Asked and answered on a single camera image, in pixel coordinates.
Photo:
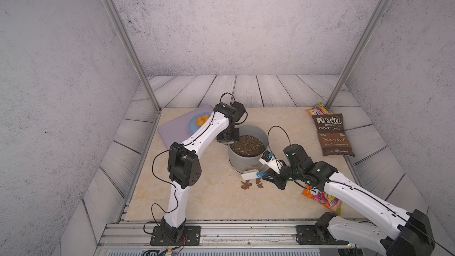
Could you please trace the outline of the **purple cutting board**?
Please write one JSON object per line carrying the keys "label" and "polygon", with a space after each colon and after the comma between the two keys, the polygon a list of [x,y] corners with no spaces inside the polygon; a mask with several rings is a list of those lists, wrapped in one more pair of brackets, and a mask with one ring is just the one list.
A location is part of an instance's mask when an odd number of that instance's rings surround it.
{"label": "purple cutting board", "polygon": [[199,108],[165,108],[162,111],[158,126],[158,133],[165,144],[169,147],[174,143],[181,143],[189,138],[192,133],[189,130],[190,122],[193,122],[193,127],[196,126],[196,118],[213,112],[213,107],[204,105]]}

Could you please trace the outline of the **blue plate with orange food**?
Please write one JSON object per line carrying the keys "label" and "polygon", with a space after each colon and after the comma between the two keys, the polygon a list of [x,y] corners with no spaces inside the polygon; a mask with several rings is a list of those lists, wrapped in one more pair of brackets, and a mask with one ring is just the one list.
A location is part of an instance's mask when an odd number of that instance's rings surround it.
{"label": "blue plate with orange food", "polygon": [[191,134],[196,133],[210,118],[210,113],[202,113],[194,116],[188,123],[188,131]]}

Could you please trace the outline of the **right aluminium corner post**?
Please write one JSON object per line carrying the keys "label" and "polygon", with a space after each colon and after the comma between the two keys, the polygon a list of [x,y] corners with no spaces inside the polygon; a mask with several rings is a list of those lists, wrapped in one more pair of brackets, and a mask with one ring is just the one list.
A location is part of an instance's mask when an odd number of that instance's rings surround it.
{"label": "right aluminium corner post", "polygon": [[347,79],[349,78],[350,74],[352,73],[357,61],[361,57],[361,54],[365,47],[367,46],[370,38],[374,33],[374,29],[376,28],[377,24],[379,23],[381,17],[384,15],[387,6],[389,5],[391,0],[379,0],[377,5],[375,6],[367,24],[364,28],[357,44],[355,45],[352,54],[349,56],[347,63],[345,64],[344,68],[342,69],[340,76],[338,77],[338,81],[336,82],[332,93],[330,94],[328,101],[326,102],[326,107],[332,107],[341,92],[343,85],[346,83]]}

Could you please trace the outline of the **aluminium corner post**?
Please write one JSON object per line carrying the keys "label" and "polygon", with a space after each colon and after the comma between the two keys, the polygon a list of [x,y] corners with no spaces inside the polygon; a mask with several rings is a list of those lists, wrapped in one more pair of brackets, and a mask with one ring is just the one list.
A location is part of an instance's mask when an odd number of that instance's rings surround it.
{"label": "aluminium corner post", "polygon": [[341,92],[343,85],[346,83],[347,79],[349,78],[350,74],[352,73],[357,61],[361,57],[361,54],[365,47],[367,46],[370,38],[374,33],[374,29],[376,28],[377,24],[379,23],[381,17],[384,15],[387,6],[389,5],[391,0],[379,0],[377,5],[375,6],[367,24],[364,28],[357,44],[355,45],[352,54],[349,56],[347,63],[345,64],[344,68],[342,69],[340,76],[338,77],[338,81],[336,82],[332,93],[330,94],[328,101],[326,102],[326,107],[332,107]]}
{"label": "aluminium corner post", "polygon": [[121,43],[128,54],[128,57],[132,63],[132,66],[135,69],[135,71],[140,79],[140,82],[145,89],[145,92],[146,92],[148,98],[151,100],[154,109],[158,113],[160,113],[162,111],[162,108],[159,105],[159,103],[155,97],[155,94],[150,86],[149,80],[147,79],[147,77],[145,75],[145,71],[144,71],[142,64],[139,60],[139,57],[135,51],[135,48],[133,47],[132,41],[130,40],[130,37],[122,22],[122,19],[118,13],[118,10],[116,8],[114,1],[113,0],[102,0],[102,2],[110,17],[111,22],[114,25],[114,28],[116,29],[116,32],[120,38]]}

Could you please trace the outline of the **brown Kettle chips bag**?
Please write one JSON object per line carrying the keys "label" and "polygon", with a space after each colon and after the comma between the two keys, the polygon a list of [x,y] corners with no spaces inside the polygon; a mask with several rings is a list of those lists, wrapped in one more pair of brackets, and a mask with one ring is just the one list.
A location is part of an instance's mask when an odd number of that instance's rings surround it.
{"label": "brown Kettle chips bag", "polygon": [[355,156],[351,143],[345,134],[342,114],[317,115],[312,118],[316,126],[323,156]]}

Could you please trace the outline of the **left aluminium corner post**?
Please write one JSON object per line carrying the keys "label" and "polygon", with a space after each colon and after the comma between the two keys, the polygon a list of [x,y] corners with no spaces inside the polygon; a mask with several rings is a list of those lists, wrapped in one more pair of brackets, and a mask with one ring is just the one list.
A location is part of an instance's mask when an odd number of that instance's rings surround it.
{"label": "left aluminium corner post", "polygon": [[128,54],[128,57],[132,63],[132,66],[135,69],[135,71],[140,79],[140,82],[145,89],[145,92],[146,92],[148,98],[151,100],[154,109],[158,113],[160,113],[162,111],[162,108],[159,105],[159,103],[155,97],[155,94],[150,86],[149,80],[147,79],[147,77],[145,75],[145,71],[144,71],[142,64],[139,60],[139,57],[135,51],[135,48],[133,47],[132,41],[130,40],[130,37],[122,22],[122,19],[118,13],[118,10],[116,8],[114,1],[113,0],[102,0],[102,2],[110,17],[111,22],[114,25],[114,28],[116,29],[116,32],[120,38],[121,43]]}

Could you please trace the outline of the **grey ceramic plant pot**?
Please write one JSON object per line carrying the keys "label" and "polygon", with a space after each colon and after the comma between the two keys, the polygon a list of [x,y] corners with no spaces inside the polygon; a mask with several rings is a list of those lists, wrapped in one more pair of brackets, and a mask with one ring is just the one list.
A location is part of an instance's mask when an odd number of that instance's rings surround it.
{"label": "grey ceramic plant pot", "polygon": [[239,134],[239,140],[228,147],[230,165],[240,174],[254,169],[264,172],[266,166],[259,159],[267,149],[267,134],[251,125],[241,126]]}

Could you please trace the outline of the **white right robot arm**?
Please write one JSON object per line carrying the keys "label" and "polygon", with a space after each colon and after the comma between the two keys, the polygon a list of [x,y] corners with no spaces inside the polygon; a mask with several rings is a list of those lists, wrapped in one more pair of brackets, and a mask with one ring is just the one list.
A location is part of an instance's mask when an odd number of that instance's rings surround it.
{"label": "white right robot arm", "polygon": [[383,256],[430,256],[435,249],[431,224],[426,214],[405,209],[382,200],[358,186],[327,162],[313,162],[302,146],[284,149],[289,161],[279,161],[265,151],[259,161],[269,167],[262,176],[283,190],[291,181],[302,181],[310,188],[334,196],[365,216],[371,225],[324,213],[317,222],[319,230],[338,241],[351,242]]}

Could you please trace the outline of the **pink yellow Fox's candy bag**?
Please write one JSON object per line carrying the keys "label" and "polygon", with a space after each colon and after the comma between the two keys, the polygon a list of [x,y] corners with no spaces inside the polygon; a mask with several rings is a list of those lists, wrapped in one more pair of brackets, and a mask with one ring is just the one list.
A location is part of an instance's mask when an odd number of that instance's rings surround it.
{"label": "pink yellow Fox's candy bag", "polygon": [[302,191],[302,195],[316,201],[320,205],[326,207],[327,209],[333,211],[336,215],[340,216],[342,201],[338,198],[310,186],[305,186]]}

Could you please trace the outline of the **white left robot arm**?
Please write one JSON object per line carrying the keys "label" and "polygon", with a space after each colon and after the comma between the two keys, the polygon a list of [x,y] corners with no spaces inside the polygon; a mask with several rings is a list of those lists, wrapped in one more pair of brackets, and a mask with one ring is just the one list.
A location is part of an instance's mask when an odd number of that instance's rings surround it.
{"label": "white left robot arm", "polygon": [[154,219],[156,227],[152,233],[152,242],[164,242],[165,245],[185,246],[188,238],[186,208],[191,188],[201,177],[200,158],[207,147],[216,140],[219,143],[231,144],[239,140],[237,125],[242,124],[242,117],[248,113],[244,105],[234,101],[232,104],[219,102],[215,105],[209,119],[188,139],[174,142],[169,149],[159,153],[168,155],[167,171],[169,180],[152,175],[159,181],[171,186],[168,208],[162,209],[161,220]]}

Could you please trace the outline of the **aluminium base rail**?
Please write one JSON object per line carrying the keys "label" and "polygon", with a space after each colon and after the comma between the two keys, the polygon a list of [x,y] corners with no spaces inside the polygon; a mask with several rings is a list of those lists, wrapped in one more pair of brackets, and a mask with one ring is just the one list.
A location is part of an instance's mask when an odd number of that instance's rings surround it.
{"label": "aluminium base rail", "polygon": [[121,222],[107,225],[95,254],[157,255],[195,254],[376,256],[378,252],[353,241],[321,242],[316,239],[315,219],[194,220],[188,222],[187,240],[171,244],[154,231],[154,224]]}

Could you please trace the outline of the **orange Fox's candy bag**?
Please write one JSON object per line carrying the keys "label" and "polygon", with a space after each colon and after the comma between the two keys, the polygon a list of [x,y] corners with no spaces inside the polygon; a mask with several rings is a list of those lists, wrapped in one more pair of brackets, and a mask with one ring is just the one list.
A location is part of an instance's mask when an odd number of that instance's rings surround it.
{"label": "orange Fox's candy bag", "polygon": [[311,116],[326,116],[326,115],[333,115],[334,113],[329,109],[324,106],[323,103],[318,103],[316,106],[313,108],[307,110],[307,112]]}

